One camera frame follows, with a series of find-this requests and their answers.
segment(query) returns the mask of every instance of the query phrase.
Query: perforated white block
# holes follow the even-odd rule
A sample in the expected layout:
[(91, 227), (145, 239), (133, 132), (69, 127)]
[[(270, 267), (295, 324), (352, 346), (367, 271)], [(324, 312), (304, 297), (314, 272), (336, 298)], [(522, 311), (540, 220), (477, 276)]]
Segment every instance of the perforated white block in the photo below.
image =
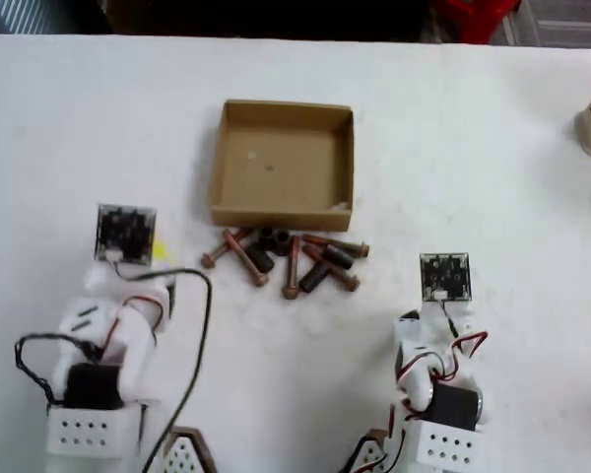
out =
[(139, 404), (114, 411), (52, 407), (46, 450), (52, 455), (88, 458), (136, 456), (141, 416)]
[(403, 447), (405, 464), (419, 463), (455, 473), (485, 471), (482, 435), (427, 421), (412, 421)]
[(204, 473), (201, 462), (188, 437), (178, 437), (164, 459), (163, 473)]

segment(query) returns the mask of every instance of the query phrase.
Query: cardboard box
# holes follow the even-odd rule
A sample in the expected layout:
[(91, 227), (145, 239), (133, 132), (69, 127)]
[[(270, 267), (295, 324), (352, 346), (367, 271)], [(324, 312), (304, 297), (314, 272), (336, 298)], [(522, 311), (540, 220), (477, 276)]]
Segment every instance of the cardboard box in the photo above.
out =
[(347, 230), (353, 142), (347, 106), (227, 101), (210, 185), (214, 223)]

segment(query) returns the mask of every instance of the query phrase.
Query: metal screw head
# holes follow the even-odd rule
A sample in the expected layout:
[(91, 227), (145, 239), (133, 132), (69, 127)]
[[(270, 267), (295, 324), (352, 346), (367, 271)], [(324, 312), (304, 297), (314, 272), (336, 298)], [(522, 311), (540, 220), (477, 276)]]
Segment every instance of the metal screw head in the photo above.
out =
[(285, 299), (288, 299), (290, 301), (292, 301), (293, 299), (297, 298), (297, 295), (299, 294), (299, 289), (297, 287), (295, 288), (290, 288), (288, 286), (285, 286), (283, 288), (283, 297)]
[(267, 282), (269, 281), (269, 278), (267, 277), (266, 274), (259, 274), (258, 276), (256, 276), (254, 278), (254, 283), (256, 284), (256, 286), (258, 286), (259, 288), (261, 286), (265, 286), (267, 284)]
[(354, 292), (359, 287), (360, 281), (356, 277), (348, 279), (346, 281), (346, 289), (350, 292)]
[(201, 256), (201, 265), (206, 269), (212, 269), (215, 267), (215, 260), (208, 253), (204, 253)]

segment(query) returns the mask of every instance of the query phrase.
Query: screw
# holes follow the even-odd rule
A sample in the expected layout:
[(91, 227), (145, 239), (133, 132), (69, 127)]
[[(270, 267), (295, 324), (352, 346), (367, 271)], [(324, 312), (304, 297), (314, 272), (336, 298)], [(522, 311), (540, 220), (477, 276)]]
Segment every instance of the screw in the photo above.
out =
[(285, 299), (297, 298), (299, 287), (297, 286), (297, 256), (299, 255), (299, 236), (292, 237), (292, 247), (289, 254), (289, 265), (287, 269), (287, 284), (283, 288)]
[(267, 284), (268, 281), (267, 275), (261, 273), (258, 270), (258, 268), (254, 266), (254, 263), (251, 259), (249, 259), (249, 256), (247, 256), (245, 250), (241, 248), (240, 244), (238, 244), (238, 241), (234, 239), (234, 236), (230, 233), (230, 230), (228, 229), (224, 230), (224, 240), (226, 241), (230, 249), (232, 249), (236, 253), (238, 259), (240, 259), (240, 261), (243, 263), (243, 266), (245, 266), (245, 269), (247, 269), (247, 272), (252, 277), (254, 284), (258, 287), (265, 286), (265, 284)]
[(345, 241), (339, 241), (337, 239), (324, 238), (323, 236), (309, 234), (303, 235), (302, 239), (307, 243), (315, 243), (321, 245), (332, 244), (333, 246), (345, 249), (350, 253), (353, 253), (357, 258), (367, 258), (367, 255), (370, 252), (369, 245), (365, 243), (346, 243)]
[[(252, 229), (239, 229), (234, 234), (234, 239), (236, 241), (241, 241), (245, 237), (249, 236), (252, 233)], [(227, 243), (223, 243), (222, 245), (218, 246), (217, 248), (213, 249), (210, 253), (204, 253), (201, 257), (201, 265), (206, 269), (211, 269), (215, 267), (215, 263), (217, 260), (221, 258), (224, 254), (230, 251), (230, 247)]]
[(322, 257), (322, 252), (318, 248), (316, 248), (312, 244), (306, 244), (302, 248), (302, 251), (304, 252), (304, 254), (306, 254), (311, 259), (314, 259), (315, 261), (326, 263), (328, 265), (329, 270), (330, 270), (331, 276), (333, 276), (335, 279), (340, 281), (344, 285), (344, 288), (346, 288), (346, 291), (353, 292), (353, 291), (357, 290), (357, 288), (359, 287), (359, 284), (360, 284), (359, 279), (357, 279), (357, 276), (351, 276), (346, 271), (344, 271), (342, 268), (339, 268), (339, 267), (335, 266), (334, 264), (326, 261)]

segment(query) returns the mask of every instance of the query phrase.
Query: white tabletop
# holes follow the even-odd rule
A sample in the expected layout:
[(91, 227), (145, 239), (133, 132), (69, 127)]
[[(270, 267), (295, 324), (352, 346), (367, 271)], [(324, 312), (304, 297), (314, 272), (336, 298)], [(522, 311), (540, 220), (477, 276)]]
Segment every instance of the white tabletop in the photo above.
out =
[[(418, 255), (468, 251), (500, 472), (591, 472), (591, 158), (571, 131), (591, 51), (148, 37), (0, 37), (0, 471), (41, 469), (44, 399), (13, 343), (81, 294), (99, 202), (149, 205), (180, 262), (219, 239), (207, 209), (226, 99), (355, 111), (360, 290), (285, 302), (227, 256), (181, 424), (220, 471), (336, 472), (385, 427), (391, 320), (420, 306)], [(177, 402), (203, 287), (181, 280), (148, 373)], [(31, 348), (50, 373), (56, 351)]]

